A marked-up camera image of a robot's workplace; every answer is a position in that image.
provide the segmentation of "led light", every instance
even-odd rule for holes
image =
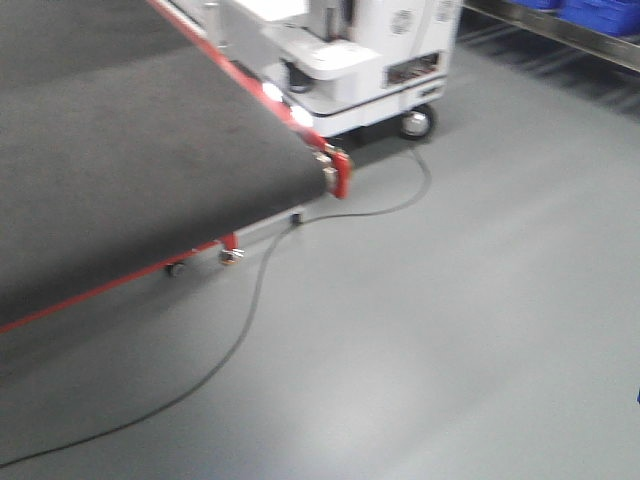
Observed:
[[[264,82],[262,84],[262,91],[267,97],[269,97],[274,102],[282,102],[282,99],[284,98],[284,95],[282,94],[282,90],[280,90],[271,82]]]
[[[293,107],[291,107],[291,116],[303,127],[313,127],[313,117],[300,105],[294,105]]]

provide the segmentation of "blue bin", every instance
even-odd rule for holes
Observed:
[[[614,37],[640,33],[640,0],[566,0],[559,17]]]
[[[562,5],[562,0],[511,0],[518,5],[533,8],[534,10],[557,10]]]

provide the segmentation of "white robot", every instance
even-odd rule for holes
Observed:
[[[409,138],[433,130],[462,0],[174,2],[322,136],[392,117]]]

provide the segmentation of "black cable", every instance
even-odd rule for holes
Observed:
[[[75,440],[73,442],[65,443],[64,445],[60,445],[58,447],[48,448],[46,450],[41,450],[39,452],[31,453],[31,454],[28,454],[28,455],[23,455],[21,457],[16,457],[13,460],[9,460],[9,461],[0,463],[0,470],[8,468],[8,467],[11,467],[11,466],[16,465],[18,463],[26,462],[27,460],[32,460],[34,458],[43,457],[43,456],[49,455],[51,453],[56,453],[56,452],[61,452],[63,450],[68,450],[70,448],[77,447],[78,445],[83,445],[85,443],[92,442],[92,441],[97,440],[99,438],[103,438],[103,437],[106,437],[106,436],[109,436],[109,435],[113,435],[114,433],[121,432],[122,430],[125,430],[125,429],[127,429],[129,427],[133,427],[134,425],[138,425],[140,423],[143,423],[143,422],[149,420],[150,418],[153,418],[153,417],[161,414],[162,412],[164,412],[164,411],[166,411],[166,410],[178,405],[179,403],[182,403],[184,400],[186,400],[191,395],[193,395],[198,390],[200,390],[215,375],[217,375],[218,372],[220,372],[220,370],[222,370],[222,368],[229,362],[229,360],[231,360],[231,358],[233,358],[233,356],[240,349],[240,347],[242,346],[242,344],[246,340],[247,336],[249,335],[249,332],[251,330],[251,327],[253,326],[253,323],[254,323],[254,320],[255,320],[255,317],[256,317],[256,312],[258,310],[258,304],[260,303],[260,294],[262,293],[262,287],[264,285],[264,278],[265,278],[265,275],[267,273],[267,267],[269,266],[269,261],[271,260],[271,257],[273,256],[273,253],[278,248],[278,245],[280,245],[280,242],[282,242],[282,240],[284,240],[293,230],[296,230],[297,228],[300,228],[301,226],[304,226],[304,225],[311,225],[311,224],[322,222],[322,221],[325,221],[325,220],[332,220],[332,219],[338,219],[338,218],[377,217],[377,216],[381,216],[381,215],[388,215],[388,214],[396,213],[396,212],[399,212],[399,211],[404,210],[406,208],[409,208],[409,207],[415,205],[416,203],[418,203],[422,198],[424,198],[424,196],[427,194],[427,192],[429,190],[429,184],[430,184],[430,181],[431,181],[431,175],[429,174],[429,170],[427,169],[427,166],[424,164],[424,160],[422,159],[420,154],[413,147],[411,148],[411,152],[413,153],[414,159],[415,159],[416,163],[418,164],[418,166],[420,167],[420,170],[422,171],[423,180],[422,180],[422,183],[420,185],[419,190],[411,198],[409,198],[408,200],[406,200],[406,201],[404,201],[404,202],[402,202],[399,205],[396,205],[394,207],[386,208],[386,209],[383,209],[383,210],[376,210],[376,211],[373,211],[373,212],[345,213],[345,214],[326,215],[326,216],[312,218],[311,220],[309,220],[307,222],[302,222],[302,223],[291,225],[286,230],[280,232],[280,234],[278,234],[278,236],[276,236],[276,238],[273,239],[273,241],[269,245],[269,248],[267,248],[266,252],[264,253],[264,256],[262,257],[262,261],[260,262],[260,268],[258,269],[258,275],[256,277],[256,283],[255,283],[255,286],[254,286],[254,289],[253,289],[253,296],[251,298],[251,304],[249,306],[249,312],[247,314],[247,317],[246,317],[246,320],[245,320],[244,325],[242,327],[242,330],[240,331],[240,334],[238,335],[236,341],[233,343],[231,348],[224,355],[224,357],[222,357],[222,360],[220,360],[211,370],[209,370],[207,372],[207,374],[204,377],[202,377],[195,385],[193,385],[191,388],[189,388],[189,390],[187,390],[186,392],[182,393],[181,395],[179,395],[178,397],[174,398],[173,400],[171,400],[171,401],[169,401],[169,402],[167,402],[167,403],[165,403],[165,404],[163,404],[163,405],[161,405],[159,407],[156,407],[155,409],[151,410],[150,412],[147,412],[144,415],[142,415],[142,416],[140,416],[140,417],[138,417],[138,418],[136,418],[134,420],[131,420],[129,422],[126,422],[126,423],[123,423],[121,425],[118,425],[117,427],[113,427],[113,428],[110,428],[108,430],[104,430],[104,431],[102,431],[100,433],[96,433],[94,435],[90,435],[88,437],[84,437],[84,438],[81,438],[79,440]]]

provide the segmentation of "metal rail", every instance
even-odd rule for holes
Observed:
[[[628,40],[504,0],[465,0],[465,7],[640,72],[640,45]]]

